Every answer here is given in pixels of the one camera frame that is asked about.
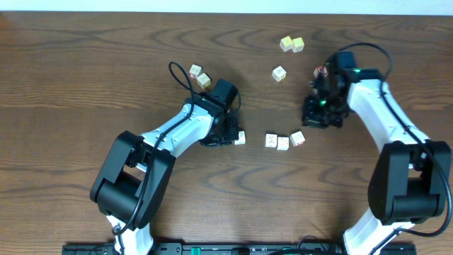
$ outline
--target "wooden table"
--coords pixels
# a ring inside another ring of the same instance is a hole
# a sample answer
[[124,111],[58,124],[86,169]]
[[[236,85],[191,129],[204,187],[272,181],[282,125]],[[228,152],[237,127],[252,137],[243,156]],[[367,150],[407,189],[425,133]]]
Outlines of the wooden table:
[[[302,36],[304,51],[282,52],[286,35]],[[117,135],[158,127],[189,97],[168,73],[171,60],[187,70],[202,65],[214,83],[237,85],[247,145],[194,144],[184,152],[153,235],[187,242],[335,239],[368,206],[378,152],[361,120],[352,114],[341,129],[303,127],[306,142],[287,152],[265,149],[264,136],[301,129],[315,66],[359,41],[390,51],[394,97],[433,140],[452,145],[453,18],[1,14],[0,253],[58,254],[68,242],[112,239],[88,193]],[[356,57],[361,67],[386,69],[373,49],[356,49]],[[278,65],[288,73],[280,83],[271,77]],[[434,230],[442,221],[416,229]],[[398,238],[414,241],[419,254],[451,254],[452,239],[453,227],[434,239]]]

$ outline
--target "wire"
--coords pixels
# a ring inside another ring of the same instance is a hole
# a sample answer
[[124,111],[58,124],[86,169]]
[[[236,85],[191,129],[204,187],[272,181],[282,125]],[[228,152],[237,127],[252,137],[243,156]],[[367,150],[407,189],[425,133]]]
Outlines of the wire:
[[300,246],[304,243],[305,239],[307,239],[307,238],[315,239],[315,240],[319,243],[319,245],[321,245],[321,247],[323,248],[323,250],[324,250],[324,251],[327,251],[327,249],[325,248],[325,246],[319,241],[318,237],[315,237],[315,236],[310,235],[310,234],[307,235],[307,236],[305,236],[304,238],[302,238],[302,239],[299,241],[299,243],[297,244],[297,248],[298,248],[298,249],[300,249]]
[[319,250],[313,250],[313,249],[288,249],[288,250],[282,250],[282,251],[275,251],[268,255],[285,255],[285,254],[342,255],[337,252],[319,251]]
[[435,167],[435,170],[437,172],[437,174],[439,174],[439,177],[440,177],[440,180],[442,182],[442,185],[444,186],[444,190],[445,190],[445,195],[447,197],[447,213],[445,215],[445,220],[444,222],[442,223],[442,226],[434,231],[434,232],[431,232],[431,233],[424,233],[424,232],[418,232],[418,231],[415,231],[415,230],[410,230],[410,229],[404,229],[404,228],[397,228],[394,230],[394,232],[392,232],[388,237],[386,237],[385,240],[387,240],[386,242],[381,242],[380,244],[378,244],[378,246],[376,246],[372,252],[372,254],[380,249],[382,246],[384,246],[389,240],[391,240],[393,237],[395,237],[396,235],[399,235],[400,232],[406,232],[406,233],[409,233],[409,234],[414,234],[416,236],[419,236],[419,237],[436,237],[440,234],[442,234],[447,228],[448,228],[448,225],[450,224],[450,221],[452,220],[452,192],[450,190],[450,187],[449,187],[449,184],[448,184],[448,180],[447,180],[447,177],[445,176],[445,173],[444,171],[442,170],[442,167],[440,166],[438,160],[434,157],[434,155],[432,154],[432,152],[425,146],[425,144],[411,131],[411,129],[403,122],[403,120],[398,116],[398,114],[395,112],[395,110],[391,107],[390,103],[387,101],[386,99],[386,94],[387,92],[384,92],[383,88],[384,88],[384,82],[386,81],[387,77],[390,75],[390,72],[391,70],[393,69],[393,66],[394,66],[394,63],[393,63],[393,60],[390,56],[390,54],[384,50],[383,48],[381,48],[380,46],[378,45],[375,45],[373,43],[368,43],[368,42],[358,42],[358,43],[354,43],[354,44],[351,44],[351,45],[348,45],[348,46],[345,46],[345,47],[342,47],[340,48],[338,51],[343,51],[343,50],[346,50],[346,49],[349,49],[351,47],[355,47],[355,46],[369,46],[369,47],[373,47],[377,50],[379,50],[380,52],[384,53],[384,55],[387,57],[388,61],[389,61],[389,68],[387,69],[387,72],[386,74],[384,75],[384,78],[381,79],[381,84],[379,85],[379,92],[381,94],[381,98],[382,100],[384,101],[386,107],[389,109],[389,111],[391,112],[391,114],[395,117],[395,119],[399,122],[399,124],[403,127],[404,131],[406,131],[417,143],[418,145],[420,146],[420,148],[423,150],[424,153],[426,153],[427,157],[431,160],[431,162],[434,164],[434,167]]
[[135,218],[137,217],[138,215],[138,212],[142,206],[142,203],[143,203],[143,199],[144,199],[144,192],[145,190],[147,189],[147,185],[148,185],[148,180],[149,180],[149,175],[151,174],[151,168],[152,168],[152,165],[154,163],[154,159],[156,157],[156,153],[157,153],[157,149],[159,148],[159,144],[161,143],[161,141],[165,138],[165,136],[167,136],[167,134],[172,131],[174,128],[178,127],[181,123],[183,123],[184,121],[188,120],[189,117],[192,115],[193,113],[193,108],[195,107],[194,103],[195,103],[195,92],[193,91],[193,86],[192,86],[192,82],[190,81],[189,79],[189,76],[187,75],[187,73],[184,71],[184,68],[182,66],[180,66],[178,63],[176,62],[170,62],[168,64],[168,69],[170,70],[170,73],[171,75],[173,76],[173,78],[175,78],[175,80],[183,85],[185,88],[187,88],[186,85],[184,85],[178,78],[176,78],[175,74],[173,73],[173,70],[171,69],[171,67],[173,65],[176,65],[181,71],[182,73],[184,74],[185,78],[187,79],[187,82],[189,84],[189,90],[190,90],[190,96],[192,97],[192,100],[190,102],[190,110],[189,110],[189,113],[184,117],[182,118],[181,120],[179,120],[177,123],[173,124],[171,127],[169,127],[167,130],[163,131],[160,135],[159,135],[159,138],[157,138],[156,142],[154,143],[154,148],[151,152],[151,155],[149,157],[149,163],[147,164],[147,172],[145,173],[144,175],[144,179],[143,179],[143,184],[142,184],[142,189],[140,191],[140,195],[139,195],[139,199],[137,201],[137,204],[135,205],[135,208],[134,210],[132,211],[132,215],[130,217],[130,219],[127,221],[127,223],[125,224],[124,227],[122,227],[122,229],[118,230],[118,231],[115,231],[115,229],[112,230],[112,233],[115,235],[115,236],[118,236],[118,235],[121,235],[123,234],[124,232],[126,232],[126,230],[132,225],[132,223],[135,221]]

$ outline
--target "wooden block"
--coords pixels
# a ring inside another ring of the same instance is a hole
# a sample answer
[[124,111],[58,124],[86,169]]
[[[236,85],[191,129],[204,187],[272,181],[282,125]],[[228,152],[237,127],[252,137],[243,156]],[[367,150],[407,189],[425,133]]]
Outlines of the wooden block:
[[305,137],[304,137],[304,135],[302,134],[301,131],[295,132],[289,138],[291,139],[292,145],[295,146],[295,147],[297,145],[301,145],[301,144],[303,144],[305,142]]
[[286,77],[286,71],[282,66],[279,66],[272,71],[272,77],[274,77],[276,81],[281,81]]
[[206,74],[201,74],[199,77],[197,77],[197,83],[203,89],[206,89],[207,86],[211,85],[211,79]]
[[305,43],[302,38],[296,38],[292,40],[292,51],[301,52],[304,49]]
[[201,74],[201,72],[202,72],[202,67],[199,67],[196,64],[193,64],[189,71],[190,78],[196,79]]
[[325,66],[319,66],[319,67],[315,68],[313,74],[314,74],[315,79],[318,79],[319,74],[324,75],[324,78],[326,78],[327,77],[327,68]]
[[266,134],[266,147],[275,148],[277,146],[277,135]]
[[244,131],[239,131],[239,139],[234,141],[235,145],[244,145],[246,143],[246,133]]
[[289,138],[288,137],[279,137],[277,150],[288,150],[289,148]]
[[280,40],[280,47],[283,51],[291,50],[292,48],[292,40],[290,36],[287,36]]

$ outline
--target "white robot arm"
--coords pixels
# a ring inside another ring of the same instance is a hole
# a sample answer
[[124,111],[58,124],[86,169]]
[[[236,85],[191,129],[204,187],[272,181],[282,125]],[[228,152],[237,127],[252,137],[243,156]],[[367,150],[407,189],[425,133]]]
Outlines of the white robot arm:
[[[317,128],[340,128],[343,118],[355,112],[373,137],[380,157],[368,189],[370,208],[344,232],[343,246],[349,255],[377,255],[400,231],[442,213],[450,194],[441,174],[447,180],[451,152],[409,120],[377,69],[358,69],[351,52],[335,53],[326,66],[328,80],[319,75],[313,82],[316,97],[307,96],[302,120]],[[441,173],[421,146],[440,162]],[[422,174],[409,178],[409,169]]]

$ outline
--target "black cable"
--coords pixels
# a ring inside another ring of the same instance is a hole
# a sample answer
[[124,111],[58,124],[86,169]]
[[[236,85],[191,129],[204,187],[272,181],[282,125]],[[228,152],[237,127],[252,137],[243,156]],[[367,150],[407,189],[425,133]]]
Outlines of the black cable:
[[323,248],[324,251],[327,251],[327,249],[325,248],[325,246],[319,241],[318,237],[315,237],[313,235],[307,235],[305,236],[304,238],[302,238],[299,243],[297,244],[297,248],[300,249],[300,246],[304,243],[304,241],[307,239],[307,238],[312,238],[312,239],[315,239],[319,245]]
[[173,70],[171,69],[172,65],[176,65],[177,67],[179,67],[179,69],[182,71],[182,73],[184,74],[185,78],[187,79],[187,82],[188,82],[189,87],[190,87],[189,88],[190,96],[192,97],[192,100],[190,102],[190,110],[189,110],[189,113],[184,118],[179,120],[177,123],[173,124],[167,130],[163,131],[159,135],[159,138],[157,138],[156,143],[154,144],[154,148],[153,148],[153,150],[151,152],[151,156],[149,157],[149,163],[147,165],[147,172],[144,175],[142,189],[140,191],[140,195],[139,195],[139,199],[137,201],[137,204],[135,205],[135,208],[134,208],[134,210],[132,212],[132,215],[131,215],[130,219],[127,221],[126,225],[122,229],[120,229],[119,231],[115,231],[115,229],[112,230],[112,233],[115,236],[123,234],[132,225],[132,223],[135,221],[135,218],[138,215],[138,212],[139,212],[139,210],[140,210],[140,208],[142,206],[142,203],[143,203],[144,192],[147,189],[149,175],[151,174],[151,167],[152,167],[152,164],[154,163],[154,158],[156,157],[157,148],[159,148],[159,144],[165,138],[165,136],[167,136],[167,134],[170,131],[172,131],[174,128],[178,127],[184,121],[188,120],[191,117],[192,113],[193,113],[193,108],[195,107],[195,105],[194,105],[195,92],[193,91],[192,82],[190,81],[189,76],[187,75],[187,73],[184,71],[184,68],[182,66],[180,66],[178,63],[172,61],[172,62],[170,62],[168,64],[168,69],[170,70],[171,75],[173,76],[173,78],[175,78],[175,80],[177,82],[179,82],[181,85],[183,85],[185,88],[187,88],[178,78],[176,78],[175,74],[173,73]]
[[285,254],[343,255],[343,254],[340,254],[337,252],[319,251],[319,250],[313,250],[313,249],[288,249],[288,250],[282,250],[282,251],[274,251],[273,253],[270,253],[268,255],[285,255]]
[[[396,235],[398,235],[400,232],[406,232],[406,233],[409,233],[409,234],[414,234],[416,236],[419,236],[419,237],[436,237],[440,234],[442,234],[447,228],[448,228],[448,225],[450,224],[450,221],[452,220],[452,192],[450,190],[450,187],[449,187],[449,184],[448,184],[448,180],[447,180],[447,177],[445,176],[445,173],[444,171],[442,170],[442,167],[440,166],[438,160],[436,160],[436,158],[434,157],[434,155],[432,155],[432,152],[425,146],[425,144],[411,131],[411,129],[402,121],[402,119],[398,116],[398,114],[395,112],[395,110],[390,106],[390,103],[387,101],[386,99],[386,92],[384,92],[383,88],[384,88],[384,82],[386,81],[387,77],[390,75],[390,72],[391,70],[393,69],[393,60],[390,56],[390,54],[384,50],[383,48],[381,48],[380,46],[378,45],[375,45],[373,43],[368,43],[368,42],[358,42],[358,43],[354,43],[354,44],[351,44],[351,45],[348,45],[348,46],[345,46],[345,47],[342,47],[340,48],[338,51],[343,51],[343,50],[346,50],[346,49],[349,49],[351,47],[355,47],[355,46],[369,46],[369,47],[373,47],[375,49],[378,49],[380,52],[384,53],[384,55],[387,57],[388,61],[389,61],[389,68],[387,69],[387,72],[386,74],[384,75],[384,78],[381,80],[381,84],[379,85],[379,92],[381,94],[381,98],[382,100],[384,101],[386,107],[389,109],[389,111],[391,112],[391,114],[395,117],[395,119],[399,122],[399,124],[403,127],[404,131],[406,131],[417,143],[418,145],[420,146],[420,148],[423,150],[424,153],[426,153],[426,156],[428,157],[428,159],[431,160],[431,162],[434,164],[434,168],[436,170],[436,172],[439,174],[439,177],[440,177],[440,180],[442,182],[442,185],[444,186],[444,190],[445,190],[445,195],[447,197],[447,213],[445,215],[445,220],[444,222],[442,223],[442,226],[434,231],[434,232],[431,232],[431,233],[424,233],[424,232],[418,232],[418,231],[415,231],[415,230],[410,230],[410,229],[403,229],[403,228],[397,228],[394,230],[394,232],[392,232],[388,237],[386,237],[385,240],[387,240],[387,242],[389,240],[391,240],[393,237],[395,237]],[[387,242],[381,242],[380,244],[378,244],[378,246],[376,246],[372,252],[372,254],[380,249],[382,246],[384,246]]]

